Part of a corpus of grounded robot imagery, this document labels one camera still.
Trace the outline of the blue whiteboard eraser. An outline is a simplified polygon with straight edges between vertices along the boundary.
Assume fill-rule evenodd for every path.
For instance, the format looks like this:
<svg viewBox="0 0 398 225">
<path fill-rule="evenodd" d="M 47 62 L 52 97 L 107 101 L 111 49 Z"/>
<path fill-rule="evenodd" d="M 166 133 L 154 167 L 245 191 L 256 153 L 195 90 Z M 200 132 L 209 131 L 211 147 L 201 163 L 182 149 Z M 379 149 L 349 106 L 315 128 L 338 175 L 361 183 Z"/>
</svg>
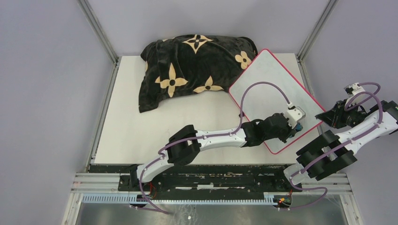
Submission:
<svg viewBox="0 0 398 225">
<path fill-rule="evenodd" d="M 299 132 L 303 129 L 303 126 L 300 123 L 297 123 L 296 126 L 294 127 L 294 130 L 296 132 Z"/>
</svg>

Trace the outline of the pink framed whiteboard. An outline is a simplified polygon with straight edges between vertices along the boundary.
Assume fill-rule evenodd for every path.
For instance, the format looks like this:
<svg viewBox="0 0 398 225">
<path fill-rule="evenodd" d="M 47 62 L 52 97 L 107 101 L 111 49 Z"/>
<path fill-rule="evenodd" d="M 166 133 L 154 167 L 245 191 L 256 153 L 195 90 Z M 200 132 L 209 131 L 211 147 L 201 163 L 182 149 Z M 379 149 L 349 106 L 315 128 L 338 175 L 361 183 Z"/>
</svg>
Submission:
<svg viewBox="0 0 398 225">
<path fill-rule="evenodd" d="M 303 129 L 289 138 L 287 143 L 278 139 L 264 142 L 274 155 L 307 137 L 321 125 L 315 115 L 325 111 L 299 79 L 268 49 L 259 52 L 231 85 L 229 94 L 248 120 L 265 119 L 274 113 L 286 112 L 288 102 L 305 111 L 306 117 L 300 121 Z"/>
</svg>

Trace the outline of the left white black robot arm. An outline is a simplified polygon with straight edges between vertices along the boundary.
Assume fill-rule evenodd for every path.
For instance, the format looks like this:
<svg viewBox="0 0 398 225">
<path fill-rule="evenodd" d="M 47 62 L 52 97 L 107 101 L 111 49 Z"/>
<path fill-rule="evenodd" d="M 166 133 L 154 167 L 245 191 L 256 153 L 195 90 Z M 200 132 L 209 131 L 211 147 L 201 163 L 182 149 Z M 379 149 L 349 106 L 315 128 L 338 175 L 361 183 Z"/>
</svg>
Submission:
<svg viewBox="0 0 398 225">
<path fill-rule="evenodd" d="M 150 163 L 134 165 L 130 170 L 130 186 L 143 190 L 155 176 L 173 166 L 186 166 L 206 150 L 224 147 L 254 147 L 267 140 L 278 139 L 286 143 L 303 127 L 303 112 L 275 113 L 264 120 L 240 123 L 237 127 L 220 131 L 196 130 L 187 125 L 170 137 L 168 144 L 158 151 Z"/>
</svg>

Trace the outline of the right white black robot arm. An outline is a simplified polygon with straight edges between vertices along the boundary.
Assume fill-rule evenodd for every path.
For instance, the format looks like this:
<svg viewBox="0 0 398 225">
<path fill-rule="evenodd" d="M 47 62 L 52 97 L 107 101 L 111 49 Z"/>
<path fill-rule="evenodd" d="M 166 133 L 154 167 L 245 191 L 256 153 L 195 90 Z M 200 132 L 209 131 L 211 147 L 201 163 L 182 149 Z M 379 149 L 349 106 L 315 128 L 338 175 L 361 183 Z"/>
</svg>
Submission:
<svg viewBox="0 0 398 225">
<path fill-rule="evenodd" d="M 297 151 L 296 164 L 271 178 L 275 190 L 283 191 L 290 182 L 297 185 L 309 178 L 320 181 L 356 162 L 356 153 L 366 143 L 398 130 L 398 105 L 394 101 L 382 101 L 368 112 L 362 106 L 345 111 L 344 105 L 345 101 L 337 101 L 316 118 L 335 129 L 350 129 L 338 134 L 328 130 Z"/>
</svg>

